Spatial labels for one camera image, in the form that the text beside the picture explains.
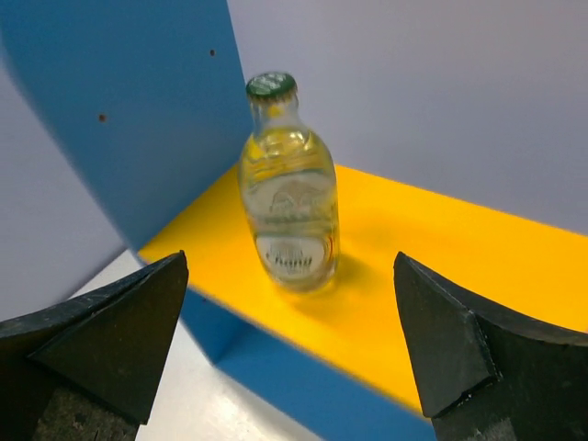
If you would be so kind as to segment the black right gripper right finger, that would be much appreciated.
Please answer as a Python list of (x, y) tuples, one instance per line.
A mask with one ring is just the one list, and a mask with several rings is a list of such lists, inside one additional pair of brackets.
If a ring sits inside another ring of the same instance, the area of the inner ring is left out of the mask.
[(587, 335), (469, 291), (404, 253), (394, 289), (439, 440), (584, 440)]

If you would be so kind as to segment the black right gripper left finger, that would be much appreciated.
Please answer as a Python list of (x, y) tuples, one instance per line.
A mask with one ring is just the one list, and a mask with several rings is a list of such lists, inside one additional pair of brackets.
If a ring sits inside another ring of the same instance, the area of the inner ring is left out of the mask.
[(1, 323), (4, 440), (133, 440), (187, 290), (183, 252)]

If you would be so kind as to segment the clear chang glass bottle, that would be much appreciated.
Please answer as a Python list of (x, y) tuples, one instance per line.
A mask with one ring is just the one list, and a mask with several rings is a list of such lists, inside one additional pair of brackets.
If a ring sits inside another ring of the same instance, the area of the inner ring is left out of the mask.
[(245, 92), (254, 127), (238, 181), (255, 250), (278, 285), (313, 291), (330, 281), (340, 256), (333, 158), (300, 118), (290, 73), (260, 73)]

